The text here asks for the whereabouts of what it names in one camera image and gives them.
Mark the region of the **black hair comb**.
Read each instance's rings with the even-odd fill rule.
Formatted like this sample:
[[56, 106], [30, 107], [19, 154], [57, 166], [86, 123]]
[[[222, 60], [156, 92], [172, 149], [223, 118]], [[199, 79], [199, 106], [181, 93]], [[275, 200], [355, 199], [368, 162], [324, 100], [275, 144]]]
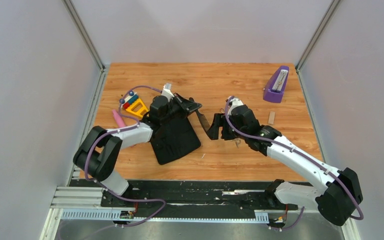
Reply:
[[201, 127], [203, 128], [203, 130], [205, 131], [205, 133], [208, 132], [208, 130], [210, 129], [210, 124], [207, 120], [207, 118], [205, 117], [204, 114], [202, 114], [198, 109], [194, 111], [197, 115], [197, 118], [199, 120], [199, 123], [201, 125]]

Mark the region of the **black zip tool case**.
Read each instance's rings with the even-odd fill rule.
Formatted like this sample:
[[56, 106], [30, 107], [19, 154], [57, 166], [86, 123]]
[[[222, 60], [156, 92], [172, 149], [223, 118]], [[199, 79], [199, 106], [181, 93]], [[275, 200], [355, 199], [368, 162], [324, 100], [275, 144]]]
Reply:
[[201, 147], [188, 118], [171, 120], [158, 130], [150, 144], [159, 165], [179, 160]]

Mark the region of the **silver hair scissors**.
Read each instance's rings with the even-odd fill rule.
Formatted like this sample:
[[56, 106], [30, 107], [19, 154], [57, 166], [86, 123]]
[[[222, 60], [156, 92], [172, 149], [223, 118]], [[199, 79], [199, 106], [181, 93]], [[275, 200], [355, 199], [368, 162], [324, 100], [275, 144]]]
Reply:
[[236, 139], [233, 139], [232, 142], [235, 144], [235, 146], [236, 146], [237, 148], [239, 148], [239, 147], [240, 147], [240, 144], [241, 144], [241, 139], [236, 138]]

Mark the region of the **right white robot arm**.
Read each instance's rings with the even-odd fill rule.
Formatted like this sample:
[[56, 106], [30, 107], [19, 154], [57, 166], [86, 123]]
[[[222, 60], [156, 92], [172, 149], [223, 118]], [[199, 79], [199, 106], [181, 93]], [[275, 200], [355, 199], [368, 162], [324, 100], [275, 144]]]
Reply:
[[315, 208], [336, 226], [343, 226], [348, 219], [364, 219], [360, 207], [364, 197], [353, 169], [339, 169], [318, 160], [279, 130], [260, 124], [253, 111], [238, 99], [229, 102], [224, 112], [215, 113], [212, 123], [203, 115], [199, 121], [211, 140], [242, 139], [250, 149], [283, 163], [309, 182], [305, 186], [281, 179], [273, 181], [273, 189], [265, 195], [270, 208], [278, 209], [283, 204]]

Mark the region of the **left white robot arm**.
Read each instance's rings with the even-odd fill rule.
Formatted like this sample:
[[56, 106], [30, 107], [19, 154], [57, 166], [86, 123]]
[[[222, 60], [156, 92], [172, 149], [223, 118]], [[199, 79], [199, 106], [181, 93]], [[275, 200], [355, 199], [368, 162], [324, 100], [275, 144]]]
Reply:
[[185, 157], [201, 146], [188, 117], [202, 104], [175, 93], [172, 98], [156, 96], [149, 111], [136, 124], [104, 129], [94, 126], [73, 157], [73, 163], [85, 177], [101, 183], [114, 192], [120, 206], [129, 206], [133, 193], [129, 183], [115, 169], [120, 150], [142, 143], [151, 143], [160, 165]]

